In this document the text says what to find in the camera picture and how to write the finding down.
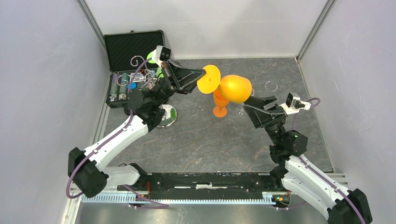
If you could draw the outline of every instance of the gray marble surface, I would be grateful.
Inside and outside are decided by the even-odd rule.
[[[189,68],[218,66],[222,76],[240,75],[248,78],[255,96],[275,95],[279,104],[289,92],[301,99],[308,98],[307,89],[294,58],[201,59],[181,60]],[[277,90],[271,91],[270,84]],[[202,94],[196,88],[189,95],[175,94],[170,98],[178,113],[178,120],[169,129],[156,128],[139,138],[117,155],[109,166],[135,162],[147,172],[269,172],[276,166],[269,156],[271,140],[264,129],[254,129],[246,114],[238,114],[237,104],[227,106],[224,118],[213,115],[212,94]],[[286,129],[291,129],[294,115],[288,117]],[[122,108],[111,109],[105,135],[117,128],[127,116]],[[302,111],[296,130],[306,135],[308,151],[305,155],[318,168],[332,167],[313,110]]]

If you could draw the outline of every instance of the orange cup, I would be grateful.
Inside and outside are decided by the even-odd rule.
[[[230,103],[229,100],[226,100],[221,94],[219,89],[216,89],[213,92],[213,100],[214,104],[216,105],[213,108],[213,114],[218,117],[222,118],[227,115],[227,108],[226,106]]]

